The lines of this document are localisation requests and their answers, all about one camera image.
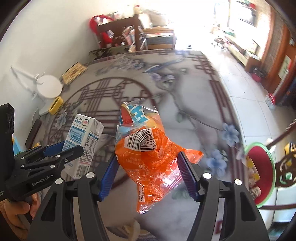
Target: wooden chair back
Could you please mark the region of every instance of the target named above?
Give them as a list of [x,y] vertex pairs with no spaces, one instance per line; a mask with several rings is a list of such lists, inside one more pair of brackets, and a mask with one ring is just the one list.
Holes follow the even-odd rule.
[[135,14],[133,17],[118,19],[109,23],[98,25],[97,30],[99,33],[111,30],[114,33],[114,36],[112,39],[112,47],[114,47],[114,46],[120,46],[122,42],[125,42],[125,38],[123,37],[122,33],[129,26],[134,26],[135,28],[136,51],[139,51],[140,50],[140,41],[139,41],[140,31],[138,27],[141,26],[141,22],[137,14]]

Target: barcode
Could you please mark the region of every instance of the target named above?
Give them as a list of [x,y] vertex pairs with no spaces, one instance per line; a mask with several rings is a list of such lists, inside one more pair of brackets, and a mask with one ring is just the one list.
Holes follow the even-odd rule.
[[77,172],[76,172],[76,176],[82,177],[84,174],[86,174],[87,168],[88,168],[88,166],[79,165]]
[[124,147],[136,151],[150,151],[156,149],[156,142],[152,129],[143,129],[124,138]]

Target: orange plastic bag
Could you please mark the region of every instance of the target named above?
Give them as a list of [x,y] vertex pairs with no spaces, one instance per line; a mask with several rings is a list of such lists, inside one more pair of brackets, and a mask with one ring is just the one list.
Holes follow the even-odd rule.
[[184,151],[193,163],[203,156],[201,151],[186,150],[172,142],[164,133],[158,112],[148,109],[144,113],[143,108],[123,103],[120,121],[124,121],[118,126],[115,145],[119,164],[138,184],[139,213],[147,212],[182,180],[176,159],[180,151]]

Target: blue gripper pad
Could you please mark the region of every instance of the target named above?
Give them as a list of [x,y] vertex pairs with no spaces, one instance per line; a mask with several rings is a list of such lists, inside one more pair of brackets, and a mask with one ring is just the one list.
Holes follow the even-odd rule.
[[65,141],[59,142],[57,144],[53,144],[51,146],[48,146],[46,150],[43,152],[44,156],[53,156],[58,153],[60,153],[63,149]]
[[96,168],[96,176],[99,180],[100,192],[98,194],[100,202],[109,195],[113,181],[119,168],[115,153],[112,154],[108,162],[101,162]]
[[192,197],[194,201],[197,201],[199,198],[199,194],[197,191],[198,180],[192,172],[191,163],[183,152],[178,153],[177,163],[189,196]]

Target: patterned tablecloth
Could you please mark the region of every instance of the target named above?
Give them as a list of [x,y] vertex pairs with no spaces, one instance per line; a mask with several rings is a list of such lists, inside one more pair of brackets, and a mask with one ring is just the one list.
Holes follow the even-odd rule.
[[[87,67],[64,87],[63,108],[55,116],[44,117],[44,145],[64,140],[77,113],[94,117],[105,126],[94,168],[114,150],[122,102],[145,98],[146,104],[156,106],[173,142],[205,154],[199,162],[202,168],[221,180],[244,180],[236,112],[218,73],[200,51],[148,50],[95,60]],[[116,176],[119,186],[99,204],[104,224],[123,225],[136,218],[161,240],[186,240],[199,204],[188,197],[185,186],[181,184],[140,215],[136,212],[136,185],[124,177],[120,169]],[[218,226],[222,213],[221,207]],[[111,240],[117,240],[109,234]]]

